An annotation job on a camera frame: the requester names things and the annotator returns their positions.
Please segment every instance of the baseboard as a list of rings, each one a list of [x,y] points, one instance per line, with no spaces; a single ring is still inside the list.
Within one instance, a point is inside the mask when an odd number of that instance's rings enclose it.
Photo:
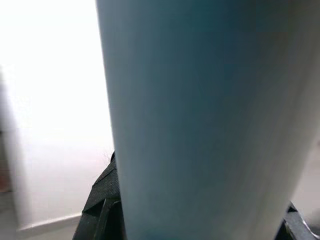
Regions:
[[[51,219],[48,221],[43,221],[37,224],[27,225],[18,229],[17,234],[21,238],[29,238],[36,235],[45,234],[68,226],[77,225],[80,218],[81,213],[78,213],[74,215]]]

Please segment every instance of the white wall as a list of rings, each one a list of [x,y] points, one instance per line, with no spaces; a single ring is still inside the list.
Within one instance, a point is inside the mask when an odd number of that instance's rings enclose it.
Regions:
[[[94,0],[0,0],[21,227],[79,214],[113,139]]]

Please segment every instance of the light blue cylindrical object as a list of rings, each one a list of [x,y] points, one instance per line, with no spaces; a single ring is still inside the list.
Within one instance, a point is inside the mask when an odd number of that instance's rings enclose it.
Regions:
[[[320,119],[319,38],[307,3],[261,2],[97,0],[128,240],[275,236]]]

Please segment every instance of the white surface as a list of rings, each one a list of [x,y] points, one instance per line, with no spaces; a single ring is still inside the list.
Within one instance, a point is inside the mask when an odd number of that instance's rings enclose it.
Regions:
[[[320,230],[320,134],[316,140],[309,152],[292,201],[305,221]]]
[[[113,151],[95,2],[1,1],[0,35],[21,227],[78,214]]]

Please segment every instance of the floor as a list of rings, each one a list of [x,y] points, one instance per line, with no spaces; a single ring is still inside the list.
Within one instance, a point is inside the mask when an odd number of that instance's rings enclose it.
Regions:
[[[17,221],[11,193],[0,193],[0,240],[72,240],[76,225],[32,237],[17,235]]]

